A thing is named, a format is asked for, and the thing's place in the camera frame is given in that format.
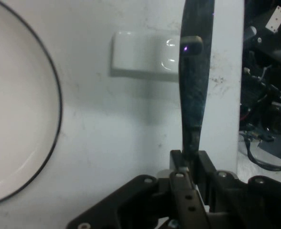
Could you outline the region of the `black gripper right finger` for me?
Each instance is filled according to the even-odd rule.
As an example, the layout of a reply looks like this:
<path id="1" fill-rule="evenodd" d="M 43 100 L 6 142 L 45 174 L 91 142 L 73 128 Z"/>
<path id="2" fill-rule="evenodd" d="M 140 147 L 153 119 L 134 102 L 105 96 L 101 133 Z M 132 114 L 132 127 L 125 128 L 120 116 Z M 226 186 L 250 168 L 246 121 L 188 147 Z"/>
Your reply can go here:
<path id="1" fill-rule="evenodd" d="M 205 151 L 195 158 L 195 184 L 213 213 L 226 212 L 245 229 L 281 229 L 281 182 L 265 176 L 247 183 L 216 170 Z"/>

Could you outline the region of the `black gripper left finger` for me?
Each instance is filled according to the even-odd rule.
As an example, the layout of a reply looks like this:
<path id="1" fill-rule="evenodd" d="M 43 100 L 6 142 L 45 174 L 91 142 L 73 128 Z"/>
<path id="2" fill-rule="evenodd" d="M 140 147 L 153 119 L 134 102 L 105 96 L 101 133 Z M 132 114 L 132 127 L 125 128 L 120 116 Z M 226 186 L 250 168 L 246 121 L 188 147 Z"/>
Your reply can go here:
<path id="1" fill-rule="evenodd" d="M 71 220 L 68 229 L 154 229 L 159 219 L 177 220 L 177 228 L 208 228 L 209 223 L 187 163 L 179 150 L 170 152 L 166 178 L 139 175 Z"/>

